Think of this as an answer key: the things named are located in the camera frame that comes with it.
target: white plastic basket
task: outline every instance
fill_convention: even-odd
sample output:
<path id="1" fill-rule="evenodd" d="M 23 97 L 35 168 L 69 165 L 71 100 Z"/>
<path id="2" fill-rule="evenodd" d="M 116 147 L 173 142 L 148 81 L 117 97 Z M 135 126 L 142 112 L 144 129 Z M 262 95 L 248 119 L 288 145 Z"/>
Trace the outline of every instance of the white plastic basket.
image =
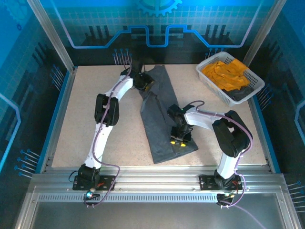
<path id="1" fill-rule="evenodd" d="M 264 86 L 264 81 L 259 78 L 254 72 L 247 69 L 244 71 L 244 76 L 250 81 L 249 86 L 253 88 L 253 92 L 247 95 L 240 101 L 234 101 L 231 99 L 225 92 L 223 92 L 219 87 L 217 87 L 208 77 L 206 77 L 201 70 L 208 64 L 214 63 L 217 61 L 222 61 L 226 64 L 232 62 L 235 58 L 228 54 L 227 52 L 219 52 L 208 59 L 202 61 L 199 65 L 197 65 L 196 70 L 199 73 L 199 78 L 202 82 L 212 91 L 214 92 L 221 100 L 226 103 L 228 106 L 234 106 L 235 104 L 241 104 L 242 102 L 248 100 L 253 95 L 258 93 Z"/>

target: yellow cloth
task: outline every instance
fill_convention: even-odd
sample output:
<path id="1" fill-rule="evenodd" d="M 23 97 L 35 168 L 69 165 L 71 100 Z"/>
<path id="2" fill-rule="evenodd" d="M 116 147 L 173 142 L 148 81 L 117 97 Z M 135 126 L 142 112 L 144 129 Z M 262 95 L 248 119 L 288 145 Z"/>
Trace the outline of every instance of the yellow cloth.
<path id="1" fill-rule="evenodd" d="M 231 91 L 249 85 L 250 82 L 244 77 L 246 69 L 247 66 L 235 59 L 229 64 L 222 61 L 208 64 L 202 69 L 202 73 L 220 89 Z"/>

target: blue trim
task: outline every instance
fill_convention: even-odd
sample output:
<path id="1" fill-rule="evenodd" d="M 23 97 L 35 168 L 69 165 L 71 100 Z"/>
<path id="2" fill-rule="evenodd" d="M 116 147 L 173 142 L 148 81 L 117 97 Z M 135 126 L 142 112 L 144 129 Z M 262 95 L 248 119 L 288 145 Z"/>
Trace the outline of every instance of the blue trim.
<path id="1" fill-rule="evenodd" d="M 70 42 L 70 45 L 75 48 L 75 49 L 107 49 L 109 48 L 109 46 L 121 35 L 121 34 L 126 34 L 126 33 L 132 33 L 132 29 L 145 29 L 145 34 L 146 34 L 146 45 L 150 48 L 165 48 L 168 46 L 168 43 L 169 43 L 169 37 L 170 37 L 170 34 L 169 34 L 169 30 L 170 28 L 183 28 L 183 33 L 193 33 L 195 36 L 197 36 L 197 38 L 203 43 L 205 44 L 206 47 L 208 48 L 241 48 L 247 37 L 248 37 L 248 34 L 254 24 L 254 21 L 256 20 L 256 17 L 257 17 L 257 14 L 258 12 L 260 11 L 260 8 L 262 6 L 262 3 L 263 3 L 264 0 L 261 1 L 260 5 L 257 7 L 257 10 L 249 24 L 249 27 L 244 35 L 244 38 L 241 42 L 241 44 L 239 45 L 226 45 L 226 44 L 222 44 L 222 45 L 214 45 L 214 44 L 209 44 L 201 35 L 200 33 L 197 31 L 197 30 L 189 30 L 187 28 L 187 25 L 185 24 L 174 24 L 174 25 L 168 25 L 165 29 L 165 43 L 164 44 L 150 44 L 150 40 L 149 40 L 149 29 L 148 29 L 148 26 L 146 25 L 128 25 L 127 26 L 127 30 L 123 30 L 123 31 L 118 31 L 114 37 L 112 37 L 110 39 L 110 41 L 108 41 L 108 43 L 106 45 L 93 45 L 93 46 L 76 46 L 73 41 L 72 41 L 72 38 L 67 30 L 67 27 L 65 26 L 64 22 L 63 22 L 63 19 L 61 18 L 54 2 L 51 0 L 51 3 L 53 5 L 53 8 L 55 10 L 55 13 L 61 23 L 61 26 L 64 30 L 64 32 L 66 33 L 66 36 Z"/>
<path id="2" fill-rule="evenodd" d="M 11 146 L 13 145 L 13 142 L 15 140 L 15 137 L 16 137 L 16 134 L 18 132 L 18 129 L 20 127 L 20 124 L 21 124 L 21 117 L 20 117 L 20 112 L 19 112 L 19 108 L 17 107 L 17 105 L 12 102 L 11 100 L 9 100 L 7 97 L 5 97 L 3 94 L 0 93 L 0 99 L 4 100 L 4 102 L 6 102 L 11 108 L 13 108 L 16 112 L 16 117 L 17 117 L 17 124 L 14 128 L 14 131 L 10 137 L 10 141 L 8 143 L 8 145 L 6 146 L 6 149 L 4 151 L 4 154 L 2 156 L 2 159 L 0 161 L 0 173 L 2 171 L 2 168 L 4 166 L 4 163 L 5 163 L 5 160 L 7 158 L 7 156 L 9 155 L 9 152 L 10 152 L 10 148 Z"/>
<path id="3" fill-rule="evenodd" d="M 259 120 L 261 122 L 261 125 L 262 125 L 263 133 L 265 135 L 265 139 L 266 139 L 267 146 L 268 146 L 268 149 L 269 149 L 269 152 L 270 152 L 270 157 L 271 157 L 271 160 L 272 160 L 272 164 L 274 166 L 274 171 L 276 173 L 281 173 L 280 167 L 278 165 L 278 162 L 277 162 L 277 159 L 276 159 L 276 156 L 275 156 L 275 151 L 273 149 L 271 139 L 270 139 L 267 127 L 266 127 L 266 123 L 265 123 L 265 120 L 264 120 L 264 117 L 263 117 L 263 113 L 262 113 L 262 110 L 259 106 L 256 95 L 253 96 L 253 101 L 254 101 L 254 104 L 255 104 L 255 107 L 256 107 L 256 110 L 257 110 L 258 118 L 259 118 Z"/>
<path id="4" fill-rule="evenodd" d="M 46 140 L 44 141 L 44 144 L 43 144 L 43 148 L 42 148 L 42 151 L 41 151 L 41 155 L 40 155 L 35 173 L 40 173 L 44 157 L 46 156 L 46 153 L 47 153 L 47 148 L 48 148 L 48 145 L 49 145 L 51 134 L 52 134 L 52 131 L 53 131 L 53 128 L 54 128 L 54 125 L 55 125 L 55 120 L 56 120 L 57 115 L 58 115 L 59 107 L 61 105 L 63 94 L 64 94 L 64 91 L 65 91 L 65 88 L 66 88 L 69 77 L 70 77 L 70 74 L 67 71 L 66 76 L 65 76 L 65 80 L 63 81 L 63 84 L 62 84 L 61 92 L 58 96 L 58 100 L 57 100 L 57 103 L 56 103 L 56 106 L 55 106 L 55 109 L 54 109 L 54 113 L 53 113 L 53 116 L 52 116 L 52 119 L 51 119 L 49 130 L 48 130 L 48 133 L 47 133 L 47 136 L 46 136 Z"/>
<path id="5" fill-rule="evenodd" d="M 295 111 L 295 125 L 296 125 L 297 130 L 299 131 L 299 134 L 300 134 L 300 136 L 301 136 L 301 138 L 302 138 L 302 141 L 303 141 L 303 143 L 304 143 L 304 145 L 305 145 L 305 135 L 304 135 L 304 132 L 303 132 L 303 130 L 302 130 L 302 128 L 301 128 L 301 125 L 300 125 L 300 123 L 299 123 L 300 110 L 301 110 L 301 108 L 302 108 L 303 106 L 305 106 L 305 100 L 303 100 L 302 102 L 300 102 L 300 103 L 298 104 L 298 106 L 296 107 L 296 111 Z"/>

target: gear logo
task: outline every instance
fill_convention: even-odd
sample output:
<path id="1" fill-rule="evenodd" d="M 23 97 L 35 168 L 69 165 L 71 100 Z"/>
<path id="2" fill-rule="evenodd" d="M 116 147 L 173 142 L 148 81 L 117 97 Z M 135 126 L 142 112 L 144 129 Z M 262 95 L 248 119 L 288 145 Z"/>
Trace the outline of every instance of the gear logo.
<path id="1" fill-rule="evenodd" d="M 143 13 L 148 13 L 149 16 L 156 15 L 157 17 L 165 13 L 172 13 L 172 9 L 177 9 L 177 5 L 182 3 L 181 0 L 136 0 L 137 9 Z"/>
<path id="2" fill-rule="evenodd" d="M 2 0 L 2 4 L 17 23 L 21 23 L 28 14 L 26 0 Z"/>

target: gray garment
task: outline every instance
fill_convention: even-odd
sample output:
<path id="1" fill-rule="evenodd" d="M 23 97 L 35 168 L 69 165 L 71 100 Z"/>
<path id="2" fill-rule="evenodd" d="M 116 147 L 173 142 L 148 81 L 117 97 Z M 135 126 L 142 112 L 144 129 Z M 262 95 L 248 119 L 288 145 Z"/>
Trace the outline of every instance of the gray garment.
<path id="1" fill-rule="evenodd" d="M 175 122 L 167 115 L 167 109 L 173 104 L 178 105 L 178 101 L 165 67 L 157 65 L 147 74 L 154 79 L 154 83 L 148 91 L 140 91 L 143 98 L 141 117 L 153 162 L 158 164 L 197 150 L 193 139 L 186 147 L 170 143 Z"/>

